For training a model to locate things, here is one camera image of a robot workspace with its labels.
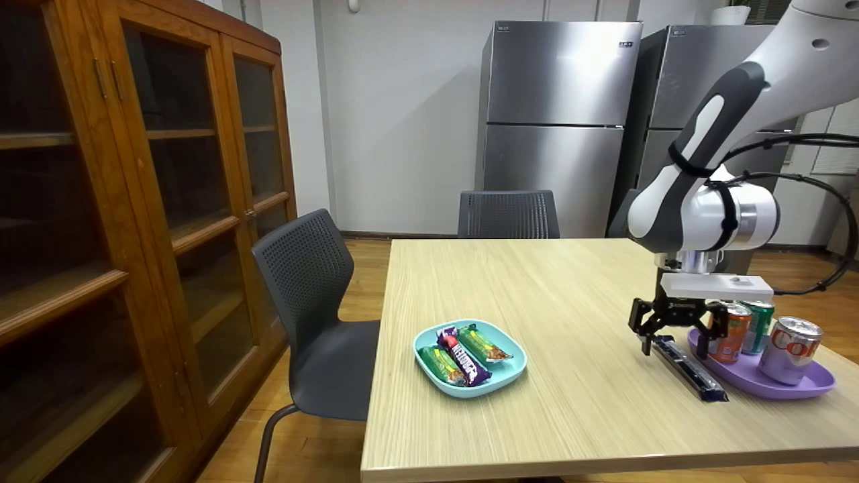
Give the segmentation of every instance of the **stainless steel refrigerator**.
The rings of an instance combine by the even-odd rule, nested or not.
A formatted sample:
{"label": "stainless steel refrigerator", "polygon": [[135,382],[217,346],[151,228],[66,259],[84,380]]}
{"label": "stainless steel refrigerator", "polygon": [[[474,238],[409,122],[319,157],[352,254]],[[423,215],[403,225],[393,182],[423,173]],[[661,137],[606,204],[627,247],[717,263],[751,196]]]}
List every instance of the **stainless steel refrigerator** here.
{"label": "stainless steel refrigerator", "polygon": [[[668,144],[678,137],[709,85],[742,63],[770,31],[766,24],[676,24],[641,39],[634,99],[615,180],[611,217],[630,187],[645,187],[668,160]],[[797,119],[759,127],[743,141],[791,130]],[[782,172],[788,148],[748,149],[728,164],[731,172]],[[731,252],[720,271],[746,271],[751,254]]]}
{"label": "stainless steel refrigerator", "polygon": [[478,187],[548,187],[562,235],[603,235],[638,38],[635,20],[497,20]]}

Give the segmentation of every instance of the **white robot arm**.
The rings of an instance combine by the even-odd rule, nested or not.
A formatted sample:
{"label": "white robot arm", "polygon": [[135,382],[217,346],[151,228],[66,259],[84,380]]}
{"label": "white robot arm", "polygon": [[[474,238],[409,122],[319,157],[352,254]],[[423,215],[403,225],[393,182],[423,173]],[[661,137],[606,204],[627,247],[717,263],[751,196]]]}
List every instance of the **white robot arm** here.
{"label": "white robot arm", "polygon": [[630,235],[654,252],[762,247],[779,225],[775,201],[748,182],[712,187],[709,180],[731,180],[720,168],[724,153],[762,126],[854,95],[859,1],[794,0],[766,42],[704,95],[670,144],[670,164],[634,197]]}

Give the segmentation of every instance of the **gray chair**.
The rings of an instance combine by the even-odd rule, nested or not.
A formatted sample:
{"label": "gray chair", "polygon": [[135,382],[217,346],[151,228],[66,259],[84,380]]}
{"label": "gray chair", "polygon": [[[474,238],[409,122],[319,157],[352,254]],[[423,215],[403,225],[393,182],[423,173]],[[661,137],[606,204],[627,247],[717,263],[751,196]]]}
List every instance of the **gray chair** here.
{"label": "gray chair", "polygon": [[260,483],[273,423],[284,416],[301,411],[319,417],[367,417],[378,321],[338,318],[355,259],[325,209],[265,232],[253,258],[291,338],[292,390],[292,403],[265,420],[254,468]]}
{"label": "gray chair", "polygon": [[551,191],[465,191],[458,196],[461,238],[558,238]]}

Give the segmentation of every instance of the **wooden floor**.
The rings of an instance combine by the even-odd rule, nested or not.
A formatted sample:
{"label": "wooden floor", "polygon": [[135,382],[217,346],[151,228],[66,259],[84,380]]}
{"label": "wooden floor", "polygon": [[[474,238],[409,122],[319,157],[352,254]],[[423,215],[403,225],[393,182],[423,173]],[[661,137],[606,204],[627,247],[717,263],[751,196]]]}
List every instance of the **wooden floor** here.
{"label": "wooden floor", "polygon": [[[378,318],[390,258],[390,238],[348,238],[356,271],[344,299],[344,318]],[[805,287],[829,271],[829,259],[807,252],[756,252],[751,274],[762,274],[775,287]],[[859,271],[826,291],[779,297],[779,313],[813,318],[825,326],[825,343],[859,362]],[[276,362],[262,389],[248,404],[219,451],[198,480],[234,483],[253,480],[260,432],[270,411],[287,404],[287,356]],[[319,420],[291,416],[276,425],[265,480],[284,483],[348,483],[360,480],[363,423]],[[779,466],[720,466],[684,471],[603,471],[568,474],[567,483],[857,483],[857,462],[779,463]]]}

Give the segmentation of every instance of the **teal plate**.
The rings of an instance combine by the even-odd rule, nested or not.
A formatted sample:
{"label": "teal plate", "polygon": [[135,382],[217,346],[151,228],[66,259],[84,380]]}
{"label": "teal plate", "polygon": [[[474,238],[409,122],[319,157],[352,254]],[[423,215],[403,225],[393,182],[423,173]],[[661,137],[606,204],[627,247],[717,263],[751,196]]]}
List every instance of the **teal plate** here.
{"label": "teal plate", "polygon": [[[422,346],[435,346],[437,330],[450,326],[450,325],[457,330],[465,330],[465,326],[474,325],[489,339],[495,339],[503,352],[508,352],[511,358],[495,362],[495,364],[482,364],[491,372],[491,378],[486,378],[480,385],[453,385],[453,382],[441,380],[423,364],[423,358],[418,356],[418,348]],[[528,353],[505,330],[500,330],[500,326],[495,326],[495,325],[489,325],[482,318],[453,318],[453,321],[446,321],[446,325],[427,326],[423,331],[418,331],[413,338],[410,353],[418,362],[418,368],[423,369],[423,376],[433,380],[433,385],[437,385],[449,397],[461,397],[461,399],[482,397],[482,393],[491,393],[497,389],[511,385],[528,364]]]}

